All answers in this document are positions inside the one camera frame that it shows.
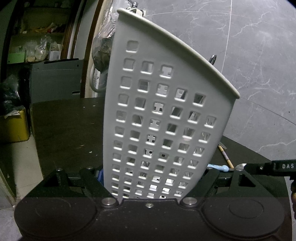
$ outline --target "yellow container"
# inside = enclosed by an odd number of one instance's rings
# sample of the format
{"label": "yellow container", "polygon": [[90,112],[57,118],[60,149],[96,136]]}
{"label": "yellow container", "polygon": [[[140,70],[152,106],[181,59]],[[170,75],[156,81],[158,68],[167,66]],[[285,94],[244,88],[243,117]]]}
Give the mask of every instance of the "yellow container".
{"label": "yellow container", "polygon": [[12,143],[27,141],[29,129],[25,108],[19,112],[20,115],[0,116],[0,143]]}

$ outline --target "basket rim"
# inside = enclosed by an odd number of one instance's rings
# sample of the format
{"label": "basket rim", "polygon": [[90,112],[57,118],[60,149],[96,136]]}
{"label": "basket rim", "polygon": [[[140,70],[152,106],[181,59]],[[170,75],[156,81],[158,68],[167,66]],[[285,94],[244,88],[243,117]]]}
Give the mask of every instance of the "basket rim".
{"label": "basket rim", "polygon": [[129,10],[126,10],[124,8],[119,8],[117,10],[117,12],[119,13],[119,17],[120,14],[124,14],[125,16],[132,18],[134,20],[140,21],[143,24],[153,28],[154,30],[156,30],[159,34],[162,34],[164,37],[166,38],[170,38],[172,41],[178,43],[180,45],[181,48],[183,48],[184,51],[186,51],[188,54],[190,54],[191,56],[193,56],[194,58],[196,58],[198,61],[202,62],[206,68],[210,69],[211,71],[213,71],[216,76],[218,78],[221,79],[221,81],[231,90],[231,92],[233,93],[233,95],[235,96],[236,99],[240,98],[240,94],[237,91],[237,89],[229,82],[228,79],[226,79],[224,77],[223,74],[221,74],[212,64],[209,63],[209,61],[207,61],[203,56],[201,56],[197,51],[195,51],[193,48],[191,48],[189,45],[187,45],[186,43],[184,43],[181,39],[177,38],[176,36],[174,36],[173,34],[171,34],[170,32],[168,32],[167,30],[165,30],[164,28],[158,26],[157,24],[141,17],[138,16],[137,14],[134,14],[132,12],[130,12]]}

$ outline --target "cardboard box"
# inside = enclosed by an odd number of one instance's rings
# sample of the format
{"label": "cardboard box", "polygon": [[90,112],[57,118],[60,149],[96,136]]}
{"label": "cardboard box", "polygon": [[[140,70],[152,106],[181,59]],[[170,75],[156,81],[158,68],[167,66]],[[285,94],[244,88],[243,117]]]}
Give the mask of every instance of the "cardboard box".
{"label": "cardboard box", "polygon": [[25,61],[25,52],[9,53],[7,64],[23,63]]}
{"label": "cardboard box", "polygon": [[0,143],[27,141],[30,133],[25,108],[18,115],[0,116]]}
{"label": "cardboard box", "polygon": [[61,58],[61,51],[50,51],[48,54],[48,60],[58,60]]}

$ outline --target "light blue object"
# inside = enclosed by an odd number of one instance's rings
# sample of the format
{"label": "light blue object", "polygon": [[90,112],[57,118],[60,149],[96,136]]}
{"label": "light blue object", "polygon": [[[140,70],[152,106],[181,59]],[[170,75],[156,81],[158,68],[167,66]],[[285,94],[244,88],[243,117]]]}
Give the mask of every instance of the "light blue object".
{"label": "light blue object", "polygon": [[218,169],[219,171],[223,171],[223,172],[228,172],[229,171],[229,167],[226,166],[226,165],[218,166],[218,165],[208,164],[207,167],[212,167],[212,168]]}

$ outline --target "wall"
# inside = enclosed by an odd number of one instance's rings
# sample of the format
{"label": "wall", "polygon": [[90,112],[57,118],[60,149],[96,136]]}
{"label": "wall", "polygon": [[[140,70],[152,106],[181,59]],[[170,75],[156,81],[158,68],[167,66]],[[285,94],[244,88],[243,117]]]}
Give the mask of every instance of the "wall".
{"label": "wall", "polygon": [[[4,39],[8,27],[8,23],[12,14],[12,11],[15,7],[17,0],[12,0],[9,4],[7,4],[1,11],[0,11],[0,23],[1,23],[1,31],[0,31],[0,46],[3,46]],[[0,47],[0,66],[1,66],[1,59],[2,59],[2,51],[3,49]]]}
{"label": "wall", "polygon": [[94,17],[94,12],[98,5],[98,0],[87,0],[81,19],[75,50],[74,58],[84,59],[89,30]]}
{"label": "wall", "polygon": [[296,10],[286,0],[139,0],[237,88],[224,135],[269,159],[296,158]]}
{"label": "wall", "polygon": [[0,210],[8,207],[11,207],[11,204],[7,200],[2,187],[0,187]]}

